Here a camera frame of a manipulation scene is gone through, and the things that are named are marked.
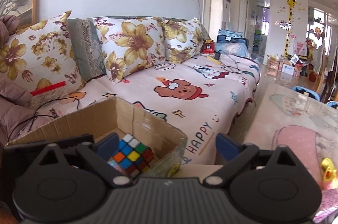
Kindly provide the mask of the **cartoon print sofa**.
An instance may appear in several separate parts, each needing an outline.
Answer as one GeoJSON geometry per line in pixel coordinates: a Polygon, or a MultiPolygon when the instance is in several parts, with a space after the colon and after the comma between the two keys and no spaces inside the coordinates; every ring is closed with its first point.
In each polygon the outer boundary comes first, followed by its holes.
{"type": "Polygon", "coordinates": [[[253,100],[259,82],[257,64],[244,54],[223,54],[220,62],[214,63],[201,52],[183,63],[165,61],[114,84],[106,74],[92,19],[68,17],[84,87],[67,95],[65,83],[60,82],[29,92],[26,107],[39,115],[49,115],[53,121],[96,102],[121,98],[187,135],[184,164],[212,164],[216,135],[227,133],[232,121],[253,100]]]}

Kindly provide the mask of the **floral pillow far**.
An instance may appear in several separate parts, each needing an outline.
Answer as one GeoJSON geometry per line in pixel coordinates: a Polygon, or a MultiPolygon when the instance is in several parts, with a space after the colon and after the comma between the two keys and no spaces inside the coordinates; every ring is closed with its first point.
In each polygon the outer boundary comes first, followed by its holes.
{"type": "Polygon", "coordinates": [[[205,30],[199,19],[167,19],[159,25],[163,30],[166,61],[183,63],[202,52],[205,30]]]}

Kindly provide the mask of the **red snack box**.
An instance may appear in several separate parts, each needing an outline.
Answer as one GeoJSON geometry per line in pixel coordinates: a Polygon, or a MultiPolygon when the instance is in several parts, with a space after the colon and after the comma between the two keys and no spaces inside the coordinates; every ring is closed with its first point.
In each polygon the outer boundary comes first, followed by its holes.
{"type": "Polygon", "coordinates": [[[211,39],[204,40],[203,53],[204,54],[213,54],[214,53],[214,41],[213,40],[211,40],[211,39]]]}

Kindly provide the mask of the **giraffe height sticker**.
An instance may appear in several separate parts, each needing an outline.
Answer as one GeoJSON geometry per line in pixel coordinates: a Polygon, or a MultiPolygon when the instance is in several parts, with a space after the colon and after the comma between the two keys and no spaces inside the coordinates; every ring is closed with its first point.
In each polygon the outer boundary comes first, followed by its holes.
{"type": "Polygon", "coordinates": [[[290,45],[290,35],[291,35],[291,27],[293,23],[293,13],[294,13],[294,7],[297,3],[297,0],[287,0],[287,6],[289,9],[288,12],[288,21],[286,23],[286,39],[285,39],[285,45],[284,45],[284,51],[283,51],[283,57],[287,58],[289,55],[289,45],[290,45]]]}

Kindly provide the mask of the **cardboard storage box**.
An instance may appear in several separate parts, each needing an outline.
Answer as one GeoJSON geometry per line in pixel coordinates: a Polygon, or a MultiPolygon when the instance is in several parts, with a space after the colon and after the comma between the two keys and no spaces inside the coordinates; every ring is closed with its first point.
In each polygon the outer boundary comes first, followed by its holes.
{"type": "Polygon", "coordinates": [[[146,177],[170,178],[179,170],[187,136],[180,129],[121,98],[109,98],[56,118],[7,145],[56,141],[84,134],[99,141],[110,133],[117,133],[119,137],[130,134],[151,148],[155,162],[145,173],[146,177]]]}

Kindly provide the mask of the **pink small carton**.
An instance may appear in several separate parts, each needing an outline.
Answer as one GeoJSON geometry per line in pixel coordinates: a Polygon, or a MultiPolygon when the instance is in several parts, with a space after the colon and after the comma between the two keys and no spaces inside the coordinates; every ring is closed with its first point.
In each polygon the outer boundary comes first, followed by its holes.
{"type": "Polygon", "coordinates": [[[337,223],[337,189],[322,191],[322,201],[313,222],[337,223]]]}

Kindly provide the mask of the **colourful rubiks cube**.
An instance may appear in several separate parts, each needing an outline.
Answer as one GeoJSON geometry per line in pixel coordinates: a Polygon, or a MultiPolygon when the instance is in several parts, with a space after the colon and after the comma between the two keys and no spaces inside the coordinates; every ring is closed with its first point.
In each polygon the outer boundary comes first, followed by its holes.
{"type": "Polygon", "coordinates": [[[112,158],[126,175],[137,178],[151,167],[155,155],[150,147],[131,134],[126,134],[119,141],[117,152],[112,158]]]}

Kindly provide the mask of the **floral pillow near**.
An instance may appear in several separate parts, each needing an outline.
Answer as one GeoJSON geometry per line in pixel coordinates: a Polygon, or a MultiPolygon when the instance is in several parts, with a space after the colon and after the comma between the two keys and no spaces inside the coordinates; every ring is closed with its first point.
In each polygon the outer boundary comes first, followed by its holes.
{"type": "Polygon", "coordinates": [[[64,82],[65,93],[84,87],[69,32],[71,10],[18,30],[1,47],[1,76],[28,92],[64,82]]]}

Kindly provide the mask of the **floral pillow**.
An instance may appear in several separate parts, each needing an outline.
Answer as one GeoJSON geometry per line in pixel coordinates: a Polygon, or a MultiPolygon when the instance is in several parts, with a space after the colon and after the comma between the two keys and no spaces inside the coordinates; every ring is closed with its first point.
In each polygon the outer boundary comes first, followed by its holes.
{"type": "Polygon", "coordinates": [[[106,74],[114,84],[166,61],[162,25],[154,18],[92,19],[101,43],[106,74]]]}
{"type": "Polygon", "coordinates": [[[1,76],[28,92],[64,82],[65,93],[84,87],[69,32],[71,10],[18,30],[1,47],[1,76]]]}
{"type": "Polygon", "coordinates": [[[202,52],[205,30],[199,19],[167,19],[159,25],[163,30],[166,61],[183,63],[202,52]]]}

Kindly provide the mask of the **floral pillow middle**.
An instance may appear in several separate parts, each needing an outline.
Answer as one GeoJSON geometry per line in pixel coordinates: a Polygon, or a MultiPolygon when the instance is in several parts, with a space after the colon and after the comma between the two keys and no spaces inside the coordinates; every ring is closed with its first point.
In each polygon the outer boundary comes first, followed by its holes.
{"type": "Polygon", "coordinates": [[[166,61],[162,25],[154,18],[92,19],[101,43],[106,74],[114,84],[166,61]]]}

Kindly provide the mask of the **yellow pink water gun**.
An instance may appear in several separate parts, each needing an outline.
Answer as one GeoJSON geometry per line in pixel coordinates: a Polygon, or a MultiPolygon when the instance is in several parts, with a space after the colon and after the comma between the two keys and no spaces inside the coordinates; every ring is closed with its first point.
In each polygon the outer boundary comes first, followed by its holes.
{"type": "Polygon", "coordinates": [[[323,181],[332,182],[336,178],[337,169],[329,158],[324,158],[321,162],[321,168],[323,170],[323,181]]]}

